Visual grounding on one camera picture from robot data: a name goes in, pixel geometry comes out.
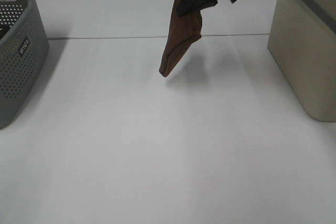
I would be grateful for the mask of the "brown towel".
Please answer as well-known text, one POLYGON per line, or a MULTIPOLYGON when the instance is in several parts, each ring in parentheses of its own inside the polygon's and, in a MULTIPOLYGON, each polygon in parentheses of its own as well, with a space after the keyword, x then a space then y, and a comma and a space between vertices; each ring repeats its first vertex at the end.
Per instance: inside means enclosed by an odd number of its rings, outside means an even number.
POLYGON ((164 77, 173 71, 189 47, 202 37, 201 12, 198 10, 179 17, 177 6, 180 1, 174 0, 173 3, 169 33, 159 67, 159 73, 164 77))

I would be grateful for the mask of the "beige plastic basket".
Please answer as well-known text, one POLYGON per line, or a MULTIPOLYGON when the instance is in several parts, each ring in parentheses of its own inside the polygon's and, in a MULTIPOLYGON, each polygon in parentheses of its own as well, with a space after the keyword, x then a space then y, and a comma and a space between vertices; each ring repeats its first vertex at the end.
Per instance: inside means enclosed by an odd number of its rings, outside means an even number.
POLYGON ((304 110, 335 121, 335 0, 277 0, 268 49, 304 110))

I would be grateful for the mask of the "grey perforated plastic basket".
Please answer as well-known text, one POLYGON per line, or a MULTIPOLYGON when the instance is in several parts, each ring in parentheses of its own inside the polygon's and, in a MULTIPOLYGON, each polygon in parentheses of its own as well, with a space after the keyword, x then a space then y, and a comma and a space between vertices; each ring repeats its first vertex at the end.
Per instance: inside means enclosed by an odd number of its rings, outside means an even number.
POLYGON ((48 52, 36 0, 1 1, 1 128, 14 121, 48 52))

